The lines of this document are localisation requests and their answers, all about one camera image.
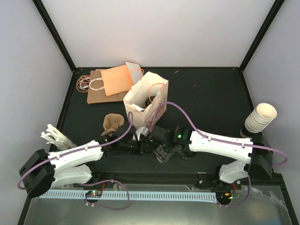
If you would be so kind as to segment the brown pulp cup carrier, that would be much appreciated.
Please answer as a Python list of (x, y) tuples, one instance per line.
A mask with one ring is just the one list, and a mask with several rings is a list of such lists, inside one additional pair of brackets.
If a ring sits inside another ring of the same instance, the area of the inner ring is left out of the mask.
[(120, 114), (110, 113), (104, 118), (102, 135), (111, 136), (120, 126), (125, 123), (124, 117)]

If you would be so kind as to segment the printed white paper bag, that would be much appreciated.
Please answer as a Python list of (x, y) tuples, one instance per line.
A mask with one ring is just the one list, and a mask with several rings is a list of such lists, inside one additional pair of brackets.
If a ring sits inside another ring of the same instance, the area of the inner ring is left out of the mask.
[(133, 114), (135, 128), (150, 129), (166, 111), (169, 81), (153, 72), (147, 72), (131, 87), (123, 98), (126, 113)]

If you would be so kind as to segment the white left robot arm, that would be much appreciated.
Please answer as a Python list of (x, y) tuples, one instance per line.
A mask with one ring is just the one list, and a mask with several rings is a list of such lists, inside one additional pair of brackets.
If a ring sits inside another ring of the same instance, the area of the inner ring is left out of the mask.
[(115, 150), (139, 153), (142, 140), (137, 133), (109, 133), (68, 150), (47, 153), (39, 149), (21, 167), (17, 187), (25, 190), (29, 198), (39, 197), (52, 188), (68, 184), (82, 183), (96, 187), (101, 176), (87, 164), (99, 161)]

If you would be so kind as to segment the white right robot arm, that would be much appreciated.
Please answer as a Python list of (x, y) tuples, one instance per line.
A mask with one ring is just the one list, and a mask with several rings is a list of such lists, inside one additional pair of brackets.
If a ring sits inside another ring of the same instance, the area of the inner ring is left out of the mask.
[(213, 177), (214, 186), (223, 189), (246, 177), (271, 180), (273, 154), (263, 145), (253, 147), (250, 138), (231, 138), (201, 130), (177, 126), (175, 131), (155, 126), (148, 136), (148, 143), (155, 146), (154, 152), (160, 162), (166, 162), (173, 153), (188, 160), (198, 152), (206, 152), (234, 159), (222, 165)]

